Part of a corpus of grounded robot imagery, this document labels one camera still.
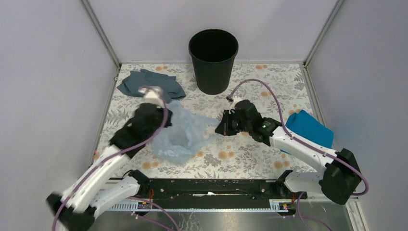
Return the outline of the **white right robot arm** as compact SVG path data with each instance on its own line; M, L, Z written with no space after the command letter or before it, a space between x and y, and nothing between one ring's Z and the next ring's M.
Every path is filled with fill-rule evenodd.
M344 205L363 180L354 154L343 148L341 151L322 147L295 134L281 122L263 117L249 100L236 98L231 107L224 110L215 132L234 136L247 132L253 140L269 147L283 150L307 163L316 174L292 171L276 185L282 198L293 193L311 192L325 195L332 202Z

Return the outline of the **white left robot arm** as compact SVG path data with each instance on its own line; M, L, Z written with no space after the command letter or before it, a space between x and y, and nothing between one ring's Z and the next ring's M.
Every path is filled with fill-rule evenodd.
M102 186L121 166L141 151L162 128L171 126L172 111L165 106L142 103L134 116L119 129L96 161L64 193L51 193L47 204L54 214L52 230L60 222L70 231L87 231L95 220L122 200L154 194L150 179L139 170L132 170L109 190Z

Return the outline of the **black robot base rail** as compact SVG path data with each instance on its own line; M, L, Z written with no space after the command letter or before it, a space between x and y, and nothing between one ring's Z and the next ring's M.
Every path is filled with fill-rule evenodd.
M293 204L307 194L291 192L282 180L150 179L135 197L164 209L270 209L271 201Z

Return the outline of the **light blue plastic trash bag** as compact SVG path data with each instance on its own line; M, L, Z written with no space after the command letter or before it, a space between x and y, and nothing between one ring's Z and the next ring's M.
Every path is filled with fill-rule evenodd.
M173 113L170 120L172 125L163 128L151 142L156 157L182 165L219 136L215 133L205 134L208 129L214 130L219 120L195 114L176 100L171 101L167 108Z

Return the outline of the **black plastic trash bin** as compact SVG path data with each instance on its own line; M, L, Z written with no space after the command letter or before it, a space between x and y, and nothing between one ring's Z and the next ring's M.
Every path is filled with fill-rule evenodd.
M218 95L228 88L238 50L237 39L225 30L206 29L192 36L188 51L200 91Z

